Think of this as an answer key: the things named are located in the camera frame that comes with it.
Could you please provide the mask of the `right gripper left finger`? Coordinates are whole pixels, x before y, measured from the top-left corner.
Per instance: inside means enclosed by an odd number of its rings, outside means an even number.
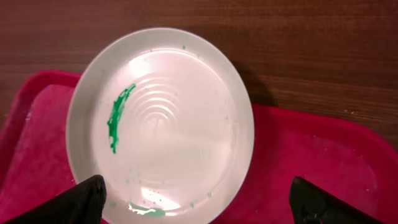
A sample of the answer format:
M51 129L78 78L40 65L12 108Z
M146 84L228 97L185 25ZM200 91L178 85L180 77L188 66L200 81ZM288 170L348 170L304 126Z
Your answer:
M1 223L101 223L106 196L99 174L74 186L29 177L1 189Z

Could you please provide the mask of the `white plate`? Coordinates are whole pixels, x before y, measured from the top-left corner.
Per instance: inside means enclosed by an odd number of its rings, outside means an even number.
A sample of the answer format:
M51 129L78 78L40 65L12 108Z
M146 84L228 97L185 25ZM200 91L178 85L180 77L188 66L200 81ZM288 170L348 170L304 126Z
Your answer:
M108 223L210 223L240 190L254 118L228 58L190 32L121 37L88 65L66 123L76 182L99 174Z

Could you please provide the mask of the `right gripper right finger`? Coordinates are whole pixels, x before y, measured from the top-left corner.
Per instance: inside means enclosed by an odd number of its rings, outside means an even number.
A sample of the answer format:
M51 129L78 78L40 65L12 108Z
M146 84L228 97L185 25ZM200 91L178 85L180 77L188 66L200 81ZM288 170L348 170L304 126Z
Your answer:
M299 176L292 179L289 204L295 223L381 222Z

